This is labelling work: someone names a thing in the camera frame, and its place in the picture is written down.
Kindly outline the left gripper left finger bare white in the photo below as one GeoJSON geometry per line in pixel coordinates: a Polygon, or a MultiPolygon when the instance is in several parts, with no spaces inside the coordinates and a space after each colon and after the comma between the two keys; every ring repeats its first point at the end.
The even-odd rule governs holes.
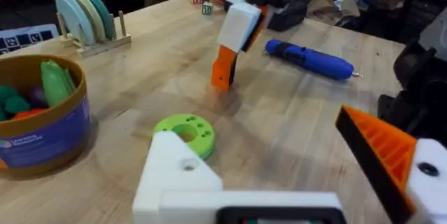
{"type": "Polygon", "coordinates": [[[220,177],[172,131],[154,134],[132,205],[134,223],[214,223],[206,193],[220,177]]]}

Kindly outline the left gripper white orange right finger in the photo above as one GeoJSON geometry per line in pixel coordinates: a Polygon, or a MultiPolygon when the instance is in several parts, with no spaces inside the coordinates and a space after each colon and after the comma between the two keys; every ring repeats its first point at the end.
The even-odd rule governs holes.
{"type": "Polygon", "coordinates": [[[391,223],[446,222],[446,148],[343,105],[336,128],[391,223]]]}

